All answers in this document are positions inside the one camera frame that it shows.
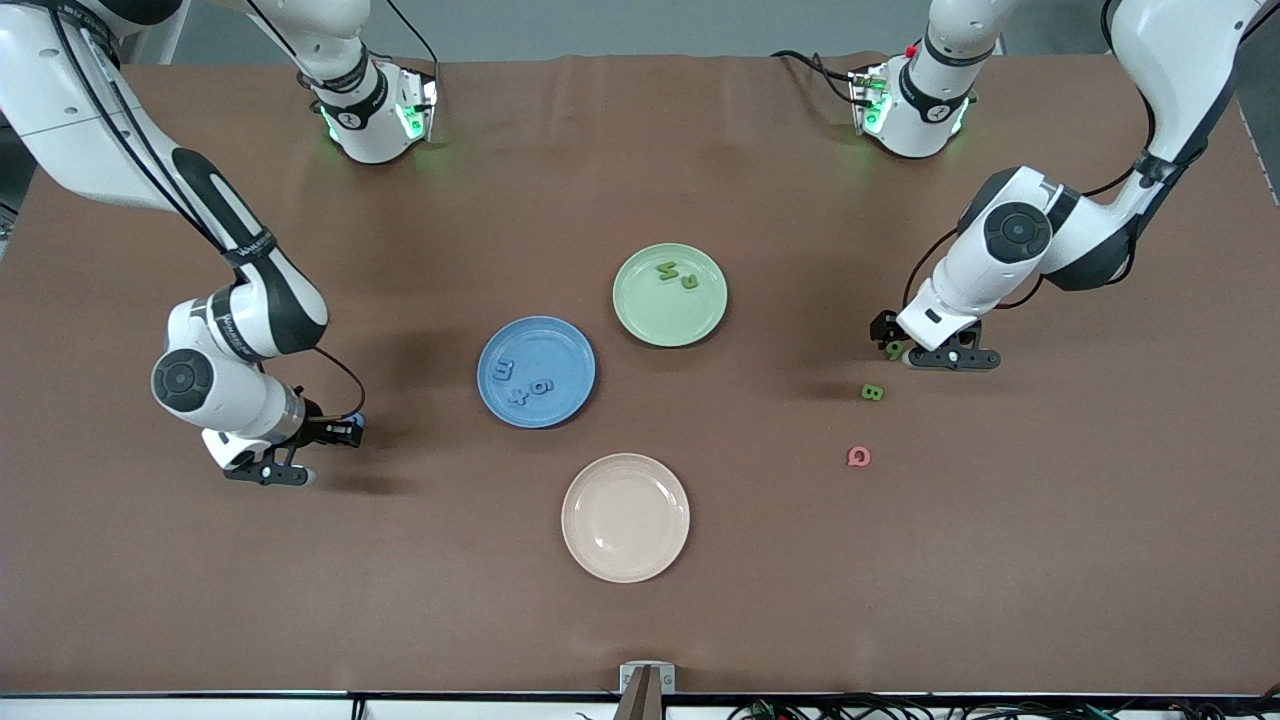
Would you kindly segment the blue plate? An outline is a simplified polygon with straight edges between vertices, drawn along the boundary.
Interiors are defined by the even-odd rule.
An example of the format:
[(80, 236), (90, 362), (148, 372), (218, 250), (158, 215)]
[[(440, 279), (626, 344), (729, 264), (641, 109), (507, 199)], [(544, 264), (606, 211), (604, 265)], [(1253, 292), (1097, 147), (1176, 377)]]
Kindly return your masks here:
[[(495, 360), (515, 363), (511, 382), (492, 378)], [(476, 384), (485, 407), (499, 420), (524, 429), (547, 429), (575, 416), (590, 400), (598, 375), (596, 357), (588, 337), (557, 316), (526, 316), (497, 331), (477, 360)], [(550, 378), (556, 389), (535, 396), (532, 380)], [(525, 387), (524, 406), (508, 401), (509, 389)]]

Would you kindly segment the brown table cover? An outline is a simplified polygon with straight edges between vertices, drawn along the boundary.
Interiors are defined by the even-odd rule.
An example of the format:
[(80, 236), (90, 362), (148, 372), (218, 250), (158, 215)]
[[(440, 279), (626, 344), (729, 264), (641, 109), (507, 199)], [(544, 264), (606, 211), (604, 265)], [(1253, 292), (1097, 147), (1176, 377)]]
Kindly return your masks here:
[[(1004, 361), (969, 374), (887, 363), (869, 322), (992, 173), (1091, 190), (1132, 163), (1146, 114), (1111, 58), (991, 60), (924, 161), (769, 58), (456, 64), (433, 143), (383, 167), (288, 68), (129, 79), (320, 288), (367, 430), (302, 450), (305, 488), (223, 478), (150, 372), (229, 268), (177, 217), (36, 176), (0, 261), (0, 691), (595, 691), (636, 659), (692, 692), (1280, 682), (1280, 208), (1236, 105), (1134, 272), (988, 315)], [(655, 243), (727, 275), (695, 345), (614, 314)], [(596, 384), (524, 429), (477, 360), (543, 315)], [(591, 577), (561, 534), (612, 454), (691, 505), (649, 582)]]

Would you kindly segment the beige plate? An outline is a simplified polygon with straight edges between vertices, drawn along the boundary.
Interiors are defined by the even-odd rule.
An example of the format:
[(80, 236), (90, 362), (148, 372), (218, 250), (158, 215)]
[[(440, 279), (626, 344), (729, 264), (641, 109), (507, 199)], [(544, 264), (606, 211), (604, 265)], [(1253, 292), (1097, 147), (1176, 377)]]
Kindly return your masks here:
[(649, 582), (671, 568), (691, 530), (678, 477), (643, 454), (612, 454), (571, 480), (559, 512), (564, 546), (588, 574), (614, 584)]

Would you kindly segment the green plate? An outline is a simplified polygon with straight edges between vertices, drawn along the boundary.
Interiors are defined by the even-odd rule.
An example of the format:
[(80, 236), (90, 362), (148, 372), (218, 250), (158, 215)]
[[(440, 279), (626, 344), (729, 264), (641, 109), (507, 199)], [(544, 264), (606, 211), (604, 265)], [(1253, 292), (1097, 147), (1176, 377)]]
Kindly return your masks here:
[[(680, 277), (699, 278), (685, 290), (680, 277), (662, 282), (655, 266), (677, 263)], [(730, 301), (727, 275), (707, 252), (686, 243), (655, 243), (636, 251), (618, 269), (612, 286), (614, 314), (644, 343), (660, 348), (695, 345), (724, 319)]]

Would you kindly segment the white table edge rail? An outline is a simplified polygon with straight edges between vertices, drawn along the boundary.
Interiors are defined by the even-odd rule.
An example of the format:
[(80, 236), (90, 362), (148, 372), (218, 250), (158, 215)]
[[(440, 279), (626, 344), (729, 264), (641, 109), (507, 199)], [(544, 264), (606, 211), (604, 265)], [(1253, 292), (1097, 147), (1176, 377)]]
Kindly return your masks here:
[[(612, 720), (593, 692), (155, 691), (0, 694), (0, 720)], [(1280, 720), (1258, 694), (676, 693), (667, 720)]]

